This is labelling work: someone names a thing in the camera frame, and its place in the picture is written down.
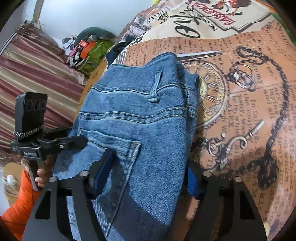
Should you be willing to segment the orange sleeve left forearm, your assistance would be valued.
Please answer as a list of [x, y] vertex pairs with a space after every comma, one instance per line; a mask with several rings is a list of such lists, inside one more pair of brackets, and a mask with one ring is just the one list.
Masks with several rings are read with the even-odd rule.
[[22, 240], [25, 226], [41, 192], [34, 191], [28, 173], [21, 173], [21, 186], [15, 203], [1, 216], [17, 240]]

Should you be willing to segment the person's left hand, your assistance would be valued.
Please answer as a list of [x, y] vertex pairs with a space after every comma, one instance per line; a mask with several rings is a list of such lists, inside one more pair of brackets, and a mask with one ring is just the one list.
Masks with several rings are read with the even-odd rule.
[[[55, 160], [56, 160], [55, 156], [48, 155], [47, 159], [43, 162], [43, 166], [41, 166], [37, 170], [37, 172], [36, 172], [37, 177], [35, 178], [35, 183], [39, 187], [43, 188], [45, 186], [45, 184], [47, 183], [47, 181], [49, 180], [49, 178], [52, 176]], [[29, 161], [27, 159], [21, 160], [21, 166], [27, 173], [29, 173], [31, 167], [30, 167]]]

